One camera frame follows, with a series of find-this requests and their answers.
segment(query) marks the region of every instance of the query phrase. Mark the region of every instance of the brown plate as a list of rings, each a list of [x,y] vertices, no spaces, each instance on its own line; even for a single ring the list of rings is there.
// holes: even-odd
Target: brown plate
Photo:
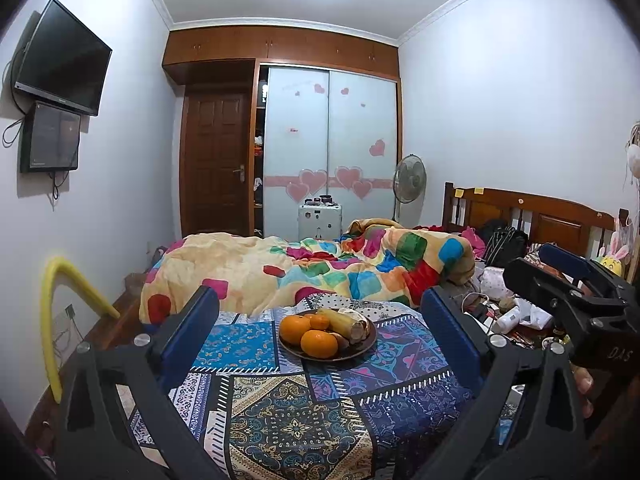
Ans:
[[[317,309],[305,310],[304,312],[299,312],[297,314],[292,314],[292,315],[304,316],[305,314],[315,314],[317,311],[318,311]],[[367,322],[369,323],[369,335],[359,343],[356,343],[355,345],[349,345],[349,347],[346,350],[340,350],[337,356],[331,359],[318,359],[316,357],[311,357],[305,354],[302,351],[302,348],[300,348],[299,346],[295,346],[287,343],[286,341],[283,341],[280,338],[280,332],[278,332],[278,341],[282,346],[284,346],[284,348],[286,348],[292,354],[297,355],[298,357],[301,357],[303,359],[307,359],[309,361],[318,361],[321,363],[335,363],[336,361],[345,361],[347,359],[356,357],[360,354],[364,354],[364,352],[369,350],[373,346],[373,343],[376,342],[376,339],[378,338],[378,332],[376,331],[376,326],[371,322],[371,320],[368,317],[366,319],[367,319]]]

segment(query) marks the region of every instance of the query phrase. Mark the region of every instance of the wooden headboard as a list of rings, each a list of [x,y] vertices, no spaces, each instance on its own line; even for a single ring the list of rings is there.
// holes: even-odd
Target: wooden headboard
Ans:
[[[628,215],[626,209],[620,210],[623,225]],[[616,228],[610,214],[561,198],[445,184],[442,225],[448,232],[460,232],[466,226],[477,229],[494,218],[526,232],[530,243],[554,242],[587,257],[594,257]]]

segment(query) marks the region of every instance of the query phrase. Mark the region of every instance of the yellow foam tube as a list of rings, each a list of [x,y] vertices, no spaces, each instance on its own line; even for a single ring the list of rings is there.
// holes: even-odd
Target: yellow foam tube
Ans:
[[[87,279],[80,274],[70,262],[57,256],[52,258],[47,264],[42,279],[42,290],[40,293],[40,337],[42,340],[42,354],[44,355],[44,367],[47,371],[51,393],[57,403],[62,399],[62,384],[58,374],[58,366],[54,358],[53,338],[51,335],[51,302],[53,301],[53,282],[59,272],[66,274],[78,287],[82,298],[87,304],[99,312],[109,314],[118,319],[120,313],[105,300],[104,296],[98,292]]]

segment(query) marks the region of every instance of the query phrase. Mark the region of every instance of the black backpack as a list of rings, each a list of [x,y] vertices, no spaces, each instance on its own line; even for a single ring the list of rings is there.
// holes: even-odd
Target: black backpack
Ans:
[[[478,236],[486,245],[484,262],[488,266],[504,268],[510,261],[527,253],[529,237],[501,219],[487,221],[478,229]]]

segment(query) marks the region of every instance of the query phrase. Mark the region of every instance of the white sliding door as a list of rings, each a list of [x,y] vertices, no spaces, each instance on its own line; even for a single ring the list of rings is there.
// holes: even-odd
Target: white sliding door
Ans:
[[[329,193],[342,205],[342,230],[359,218],[391,218],[396,168],[396,83],[330,73]]]
[[[326,192],[329,73],[269,70],[264,235],[298,240],[298,205]]]

